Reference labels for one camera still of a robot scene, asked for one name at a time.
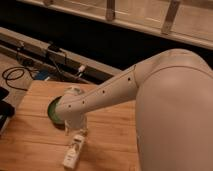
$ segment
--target black wall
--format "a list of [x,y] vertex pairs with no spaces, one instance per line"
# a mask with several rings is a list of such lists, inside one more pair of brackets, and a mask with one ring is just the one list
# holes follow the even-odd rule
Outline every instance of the black wall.
[[49,42],[108,65],[125,69],[156,53],[186,48],[213,67],[213,52],[45,8],[4,0],[0,26]]

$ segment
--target wooden table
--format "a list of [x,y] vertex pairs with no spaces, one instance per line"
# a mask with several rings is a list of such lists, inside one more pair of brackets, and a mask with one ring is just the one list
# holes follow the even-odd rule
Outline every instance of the wooden table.
[[[0,139],[0,170],[63,171],[69,136],[47,117],[48,104],[70,83],[34,81]],[[85,91],[95,85],[80,85]],[[138,170],[134,102],[90,112],[76,171]]]

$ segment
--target green object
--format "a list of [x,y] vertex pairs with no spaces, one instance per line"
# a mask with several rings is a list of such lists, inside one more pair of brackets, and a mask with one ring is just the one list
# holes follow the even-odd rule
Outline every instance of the green object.
[[56,115],[56,113],[55,113],[55,108],[56,108],[56,105],[57,105],[58,101],[60,100],[60,98],[61,98],[61,96],[55,98],[55,99],[49,104],[47,113],[48,113],[48,117],[50,118],[50,120],[52,121],[52,123],[53,123],[57,128],[64,129],[64,128],[65,128],[64,121],[62,121],[61,119],[59,119],[59,117],[58,117],[58,116]]

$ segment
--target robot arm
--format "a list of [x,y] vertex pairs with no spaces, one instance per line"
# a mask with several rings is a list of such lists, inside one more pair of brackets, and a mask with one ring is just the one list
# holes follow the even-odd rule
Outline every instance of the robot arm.
[[83,125],[84,113],[135,99],[138,88],[150,75],[175,66],[210,72],[208,65],[196,54],[181,49],[168,50],[133,65],[85,94],[66,93],[59,101],[56,113],[71,128],[78,129]]
[[84,113],[136,99],[143,171],[212,170],[212,78],[212,70],[198,55],[168,50],[85,94],[66,93],[56,113],[78,129],[83,126]]

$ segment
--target electric cable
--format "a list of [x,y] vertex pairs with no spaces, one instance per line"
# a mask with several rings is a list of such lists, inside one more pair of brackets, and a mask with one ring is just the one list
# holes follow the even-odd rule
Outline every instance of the electric cable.
[[51,59],[51,58],[49,58],[51,61],[52,61],[52,63],[53,63],[53,65],[55,66],[55,68],[56,68],[56,71],[57,71],[57,73],[58,73],[58,77],[59,77],[59,79],[60,79],[60,81],[64,81],[63,80],[63,74],[62,74],[62,72],[61,72],[61,70],[60,70],[60,68],[59,68],[59,66],[57,65],[57,63],[55,62],[55,60],[54,59]]
[[[11,77],[11,75],[13,73],[17,72],[17,71],[21,72],[21,73],[18,76]],[[25,88],[15,87],[15,86],[13,86],[13,85],[11,85],[9,83],[9,81],[14,81],[14,80],[18,80],[18,79],[22,78],[24,76],[24,74],[25,74],[25,71],[27,71],[29,73],[30,77],[32,79],[34,79],[33,75],[32,75],[32,72],[36,72],[37,70],[31,70],[31,69],[29,69],[27,67],[24,67],[24,66],[11,67],[11,68],[8,68],[8,69],[4,70],[3,73],[2,73],[2,78],[5,80],[5,83],[6,83],[6,85],[8,87],[16,89],[16,90],[27,91],[27,89],[25,89]]]

